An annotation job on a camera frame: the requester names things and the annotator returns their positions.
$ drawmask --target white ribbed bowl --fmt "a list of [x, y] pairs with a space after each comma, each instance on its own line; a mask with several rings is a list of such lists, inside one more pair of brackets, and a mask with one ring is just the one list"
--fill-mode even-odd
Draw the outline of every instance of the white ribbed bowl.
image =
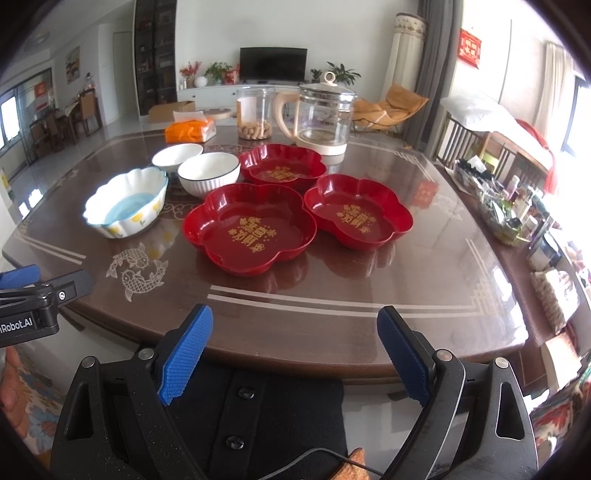
[[155, 167], [122, 173], [88, 199], [83, 217], [107, 238], [135, 235], [156, 220], [167, 185], [165, 172]]
[[209, 192], [237, 181], [240, 162], [225, 152], [204, 153], [189, 158], [178, 168], [178, 179], [193, 196], [205, 198]]
[[160, 150], [152, 157], [152, 165], [166, 173], [176, 174], [178, 167], [185, 160], [200, 155], [203, 147], [195, 143], [181, 143]]

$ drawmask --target dining table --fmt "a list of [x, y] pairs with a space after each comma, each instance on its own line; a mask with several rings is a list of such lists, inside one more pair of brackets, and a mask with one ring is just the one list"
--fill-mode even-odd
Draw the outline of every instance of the dining table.
[[[234, 155], [292, 140], [274, 131], [243, 140], [218, 126], [204, 151]], [[156, 343], [196, 304], [213, 310], [204, 356], [290, 375], [389, 382], [397, 377], [376, 329], [393, 305], [412, 330], [461, 359], [487, 362], [528, 338], [519, 304], [489, 242], [441, 172], [422, 153], [382, 135], [350, 138], [343, 155], [323, 157], [327, 173], [380, 182], [411, 212], [412, 230], [373, 251], [355, 251], [318, 231], [291, 261], [236, 277], [183, 235], [202, 200], [170, 181], [157, 220], [108, 239], [83, 219], [88, 198], [117, 174], [148, 167], [167, 146], [162, 130], [112, 138], [44, 195], [2, 250], [15, 266], [37, 264], [44, 280], [86, 269], [88, 296], [67, 306], [121, 336]]]

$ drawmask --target blue gripper pad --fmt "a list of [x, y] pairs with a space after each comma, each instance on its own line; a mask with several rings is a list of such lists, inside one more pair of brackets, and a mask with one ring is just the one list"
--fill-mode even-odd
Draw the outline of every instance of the blue gripper pad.
[[37, 283], [40, 279], [41, 270], [36, 265], [17, 268], [16, 270], [0, 273], [0, 290], [23, 288]]
[[413, 331], [404, 323], [407, 332], [403, 332], [400, 325], [392, 318], [398, 315], [394, 307], [384, 307], [378, 312], [378, 336], [386, 349], [394, 368], [402, 380], [408, 396], [418, 400], [424, 408], [431, 400], [429, 388], [429, 374], [427, 365], [421, 360], [419, 353], [411, 343], [410, 335], [416, 341]]
[[183, 394], [203, 353], [205, 344], [212, 334], [212, 329], [213, 312], [211, 308], [206, 305], [197, 305], [177, 330], [168, 332], [161, 340], [161, 343], [165, 344], [169, 334], [178, 336], [181, 333], [176, 344], [170, 345], [170, 349], [165, 344], [164, 352], [161, 350], [161, 344], [158, 344], [157, 350], [160, 351], [160, 355], [165, 355], [166, 350], [171, 350], [170, 354], [163, 359], [163, 363], [158, 362], [161, 368], [158, 396], [164, 405], [170, 405], [174, 398]]

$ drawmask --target ceiling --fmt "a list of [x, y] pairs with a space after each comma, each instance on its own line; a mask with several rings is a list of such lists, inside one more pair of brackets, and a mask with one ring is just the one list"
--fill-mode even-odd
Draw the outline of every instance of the ceiling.
[[[90, 25], [99, 20], [101, 22], [114, 20], [124, 11], [132, 10], [133, 7], [133, 0], [61, 0], [29, 36], [29, 44], [25, 42], [12, 59], [12, 64], [48, 49], [50, 55], [53, 55]], [[49, 33], [48, 39], [39, 45], [34, 45], [35, 38], [47, 33]]]

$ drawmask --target person's hand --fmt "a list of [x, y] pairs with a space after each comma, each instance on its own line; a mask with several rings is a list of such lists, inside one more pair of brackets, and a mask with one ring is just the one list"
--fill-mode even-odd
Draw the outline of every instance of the person's hand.
[[21, 359], [14, 347], [6, 348], [6, 366], [0, 383], [0, 406], [8, 421], [21, 436], [29, 432], [29, 415], [25, 411], [27, 399], [22, 391], [18, 367]]

